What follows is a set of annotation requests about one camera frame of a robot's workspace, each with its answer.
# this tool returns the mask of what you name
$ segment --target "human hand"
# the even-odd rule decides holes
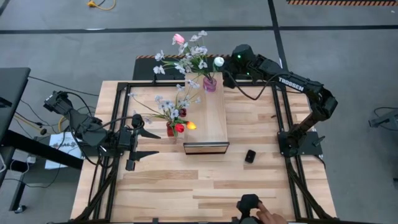
[[[287,224],[282,216],[271,214],[261,202],[259,202],[258,207],[260,210],[256,214],[263,224]]]

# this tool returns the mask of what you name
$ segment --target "hazard stripe tape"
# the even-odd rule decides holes
[[[398,6],[395,1],[305,1],[305,0],[291,0],[288,4],[304,5],[304,6]]]
[[[164,57],[165,58],[184,58],[183,55],[181,55],[181,56],[178,56],[178,55],[164,55]],[[207,55],[207,57],[223,57],[223,58],[226,58],[226,57],[229,57],[229,55],[216,54],[216,55]],[[139,58],[155,58],[155,55],[140,55],[140,56],[136,57],[136,59],[139,59]]]

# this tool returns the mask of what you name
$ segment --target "wooden tabletop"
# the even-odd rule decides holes
[[[117,83],[105,81],[102,84],[95,116],[104,123],[111,119]],[[252,96],[256,96],[260,89],[243,88]],[[155,95],[174,99],[177,88],[137,87],[132,92],[138,94],[140,102],[157,108]],[[298,123],[310,112],[307,97],[295,93],[288,93],[288,96],[293,120]],[[168,138],[166,122],[162,120],[145,125],[146,130],[162,139],[140,137],[137,150],[160,153],[141,159],[134,172],[125,170],[128,153],[123,155],[112,222],[151,222],[154,217],[160,222],[230,222],[231,217],[240,217],[236,202],[244,194],[257,194],[272,213],[294,220],[285,162],[279,154],[276,138],[279,127],[271,88],[266,88],[257,101],[246,98],[236,88],[224,88],[224,98],[228,141],[231,143],[226,154],[187,156],[182,146],[183,134],[177,139]],[[149,113],[132,98],[129,100],[127,115],[132,115],[133,110]],[[280,92],[279,100],[283,112]],[[283,117],[285,127],[288,127],[285,113]],[[253,164],[244,161],[249,149],[257,152]],[[323,164],[313,156],[302,156],[302,162],[309,191],[327,213],[335,216]],[[83,164],[71,218],[78,216],[87,205],[94,168],[87,161]],[[297,192],[300,210],[305,217],[302,194]],[[104,198],[100,217],[104,217],[107,194]]]

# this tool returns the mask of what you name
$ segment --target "white paper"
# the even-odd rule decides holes
[[[63,133],[52,134],[50,137],[49,146],[58,149],[59,145],[62,142],[62,139],[63,139]],[[68,153],[71,156],[75,156],[75,157],[81,159],[81,151],[79,150],[79,147],[77,146],[77,143],[73,139],[72,134],[70,132],[65,133],[65,140],[63,140],[63,143],[62,143],[61,147],[59,148],[59,150],[61,150],[62,152]],[[63,168],[66,166],[65,165],[60,166],[59,163],[53,162],[50,160],[45,161],[44,169],[58,169],[59,167]]]

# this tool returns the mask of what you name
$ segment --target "vase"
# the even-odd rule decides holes
[[[214,91],[216,91],[216,87],[217,87],[217,80],[215,78],[207,78],[204,77],[203,78],[203,88],[209,92],[209,93],[213,93]]]
[[[174,132],[173,128],[170,126],[171,122],[167,122],[166,127],[167,127],[167,136],[168,137],[174,137]]]

